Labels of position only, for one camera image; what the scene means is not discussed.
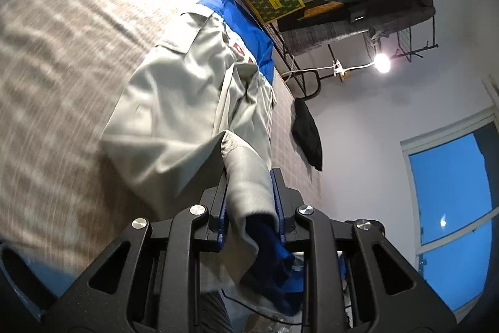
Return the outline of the beige and blue work jacket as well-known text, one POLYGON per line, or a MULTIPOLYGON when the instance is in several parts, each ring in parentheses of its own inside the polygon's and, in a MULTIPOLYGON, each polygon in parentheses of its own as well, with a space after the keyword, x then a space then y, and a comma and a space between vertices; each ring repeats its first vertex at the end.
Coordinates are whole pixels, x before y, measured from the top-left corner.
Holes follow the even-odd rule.
POLYGON ((202 253, 201 289, 298 314, 303 272, 283 247, 272 188, 272 42, 234 0, 200 0, 167 24, 101 135, 125 184, 161 219, 227 180, 220 253, 202 253))

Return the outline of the black folded garment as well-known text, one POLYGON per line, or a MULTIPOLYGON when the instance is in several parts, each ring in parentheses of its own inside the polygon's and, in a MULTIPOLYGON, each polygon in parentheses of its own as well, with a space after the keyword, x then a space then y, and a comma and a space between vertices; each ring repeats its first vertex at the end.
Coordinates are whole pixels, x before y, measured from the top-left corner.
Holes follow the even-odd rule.
POLYGON ((294 120, 292 135, 297 146, 304 153, 308 163, 321 172, 323 169, 322 141, 316 122, 303 98, 297 98, 293 103, 294 120))

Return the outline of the small teddy bear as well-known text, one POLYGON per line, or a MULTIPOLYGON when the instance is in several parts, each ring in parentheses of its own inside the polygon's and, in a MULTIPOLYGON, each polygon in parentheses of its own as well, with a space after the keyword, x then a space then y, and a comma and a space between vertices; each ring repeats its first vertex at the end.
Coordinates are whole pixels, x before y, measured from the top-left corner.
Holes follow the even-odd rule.
POLYGON ((339 76, 339 79, 340 81, 343 83, 346 79, 348 79, 350 77, 351 73, 349 70, 343 70, 341 71, 338 76, 339 76))

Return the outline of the grey plaid hanging coat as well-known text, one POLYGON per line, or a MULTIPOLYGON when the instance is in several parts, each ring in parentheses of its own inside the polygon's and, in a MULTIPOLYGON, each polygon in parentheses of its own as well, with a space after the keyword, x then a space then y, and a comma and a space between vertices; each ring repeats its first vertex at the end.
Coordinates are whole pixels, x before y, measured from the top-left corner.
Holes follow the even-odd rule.
POLYGON ((414 5, 388 15, 366 18, 354 23, 348 21, 317 24, 297 30, 282 32, 281 36, 291 54, 298 56, 328 42, 345 40, 348 37, 367 33, 373 42, 400 30, 423 23, 436 13, 433 4, 414 5))

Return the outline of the black hanging coat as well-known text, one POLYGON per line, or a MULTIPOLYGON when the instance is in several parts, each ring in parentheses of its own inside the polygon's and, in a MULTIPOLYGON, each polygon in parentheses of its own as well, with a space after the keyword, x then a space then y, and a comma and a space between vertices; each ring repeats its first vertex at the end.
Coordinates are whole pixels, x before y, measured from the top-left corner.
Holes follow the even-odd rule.
POLYGON ((316 1, 298 12, 291 13, 278 19, 278 30, 286 32, 297 30, 317 24, 348 21, 354 23, 366 18, 374 18, 388 15, 408 9, 414 5, 423 6, 427 0, 367 0, 363 2, 345 3, 340 7, 321 11, 320 13, 306 17, 305 13, 317 9, 316 1))

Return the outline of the plaid beige bed blanket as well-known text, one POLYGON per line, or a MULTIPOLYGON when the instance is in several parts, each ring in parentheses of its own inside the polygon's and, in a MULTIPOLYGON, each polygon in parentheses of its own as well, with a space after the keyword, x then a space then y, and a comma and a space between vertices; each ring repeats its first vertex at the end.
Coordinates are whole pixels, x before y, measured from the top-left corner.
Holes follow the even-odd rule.
POLYGON ((100 146, 128 78, 200 0, 1 0, 1 237, 75 276, 144 204, 100 146))

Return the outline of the window with white frame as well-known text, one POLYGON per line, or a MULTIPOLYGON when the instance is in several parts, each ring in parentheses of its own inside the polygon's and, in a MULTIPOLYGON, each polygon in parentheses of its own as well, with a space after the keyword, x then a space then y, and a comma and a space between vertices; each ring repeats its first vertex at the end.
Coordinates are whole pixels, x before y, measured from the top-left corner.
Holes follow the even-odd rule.
POLYGON ((498 110, 401 143, 418 273, 464 317, 498 274, 498 110))

